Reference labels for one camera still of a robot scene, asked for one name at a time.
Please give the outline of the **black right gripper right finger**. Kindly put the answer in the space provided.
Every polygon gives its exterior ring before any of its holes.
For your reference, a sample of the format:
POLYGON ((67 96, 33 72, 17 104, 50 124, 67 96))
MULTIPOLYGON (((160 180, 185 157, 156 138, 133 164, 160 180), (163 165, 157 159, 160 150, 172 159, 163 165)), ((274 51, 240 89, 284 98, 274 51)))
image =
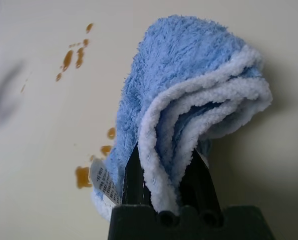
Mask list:
POLYGON ((197 150, 192 152, 192 159, 186 167, 179 191, 184 206, 191 206, 199 213, 221 212, 209 168, 197 150))

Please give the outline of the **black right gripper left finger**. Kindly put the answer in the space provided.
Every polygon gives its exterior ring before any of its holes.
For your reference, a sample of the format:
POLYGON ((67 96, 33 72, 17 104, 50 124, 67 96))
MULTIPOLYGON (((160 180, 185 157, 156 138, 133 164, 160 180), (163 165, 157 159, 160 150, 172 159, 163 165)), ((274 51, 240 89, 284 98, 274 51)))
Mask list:
POLYGON ((146 205, 152 207, 151 192, 146 187, 143 174, 138 144, 136 144, 125 167, 122 192, 123 205, 146 205))

